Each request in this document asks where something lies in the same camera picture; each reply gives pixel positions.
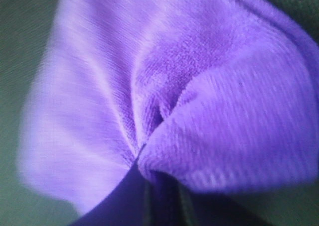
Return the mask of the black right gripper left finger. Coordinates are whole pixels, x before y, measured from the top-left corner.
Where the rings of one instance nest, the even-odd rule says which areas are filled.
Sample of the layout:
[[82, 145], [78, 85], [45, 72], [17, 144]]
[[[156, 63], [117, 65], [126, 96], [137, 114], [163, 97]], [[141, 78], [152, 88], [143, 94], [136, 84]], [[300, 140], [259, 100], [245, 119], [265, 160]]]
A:
[[71, 226], [142, 226], [146, 180], [137, 160], [117, 187]]

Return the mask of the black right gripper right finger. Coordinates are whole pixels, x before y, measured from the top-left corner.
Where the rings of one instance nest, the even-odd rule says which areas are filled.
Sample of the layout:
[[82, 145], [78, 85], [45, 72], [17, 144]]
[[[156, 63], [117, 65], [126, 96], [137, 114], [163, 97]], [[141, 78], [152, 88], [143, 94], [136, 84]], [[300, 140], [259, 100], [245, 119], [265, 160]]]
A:
[[190, 195], [173, 177], [154, 172], [149, 190], [149, 226], [197, 226]]

